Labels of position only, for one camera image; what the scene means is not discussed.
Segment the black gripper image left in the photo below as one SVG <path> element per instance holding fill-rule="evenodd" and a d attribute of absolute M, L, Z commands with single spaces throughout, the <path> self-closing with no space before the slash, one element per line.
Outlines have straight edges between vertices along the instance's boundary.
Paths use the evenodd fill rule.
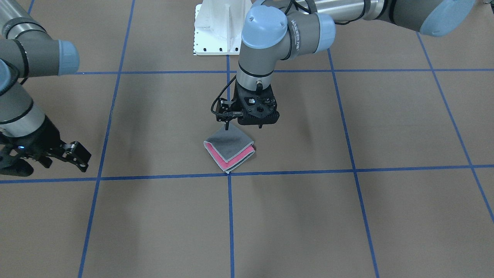
<path fill-rule="evenodd" d="M 22 158 L 37 161 L 45 168 L 50 168 L 53 157 L 75 165 L 82 173 L 88 170 L 91 153 L 78 141 L 62 144 L 60 132 L 48 116 L 35 132 L 20 137 L 19 146 L 24 147 Z"/>

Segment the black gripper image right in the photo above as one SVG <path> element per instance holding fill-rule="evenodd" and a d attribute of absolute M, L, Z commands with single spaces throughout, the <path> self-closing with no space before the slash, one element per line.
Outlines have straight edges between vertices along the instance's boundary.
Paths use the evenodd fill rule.
<path fill-rule="evenodd" d="M 274 124 L 279 119 L 277 101 L 274 97 L 272 86 L 262 90 L 247 90 L 236 83 L 236 109 L 242 112 L 238 118 L 240 125 Z M 225 130 L 229 130 L 230 122 L 225 122 Z"/>

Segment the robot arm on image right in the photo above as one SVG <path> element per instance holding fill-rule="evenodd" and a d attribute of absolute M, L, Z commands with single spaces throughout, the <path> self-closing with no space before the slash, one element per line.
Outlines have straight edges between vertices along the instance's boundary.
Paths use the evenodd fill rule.
<path fill-rule="evenodd" d="M 218 122 L 274 124 L 279 119 L 271 80 L 278 61 L 326 51 L 336 26 L 381 20 L 441 37 L 457 28 L 474 0 L 257 0 L 246 14 L 232 100 L 218 96 L 211 113 Z"/>

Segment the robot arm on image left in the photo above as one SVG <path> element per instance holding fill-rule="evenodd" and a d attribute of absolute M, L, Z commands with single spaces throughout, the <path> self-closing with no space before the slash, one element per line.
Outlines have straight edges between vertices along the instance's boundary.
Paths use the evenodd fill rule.
<path fill-rule="evenodd" d="M 2 0 L 0 129 L 2 175 L 30 176 L 29 159 L 45 168 L 52 158 L 86 172 L 91 153 L 78 141 L 65 143 L 60 132 L 23 87 L 28 78 L 74 74 L 80 56 L 69 41 L 53 39 L 15 0 Z"/>

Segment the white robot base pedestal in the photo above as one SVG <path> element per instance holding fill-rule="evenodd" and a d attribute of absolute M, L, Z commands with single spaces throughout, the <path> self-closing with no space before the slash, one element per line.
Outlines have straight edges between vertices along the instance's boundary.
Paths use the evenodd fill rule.
<path fill-rule="evenodd" d="M 250 0 L 203 0 L 195 7 L 194 55 L 239 55 Z"/>

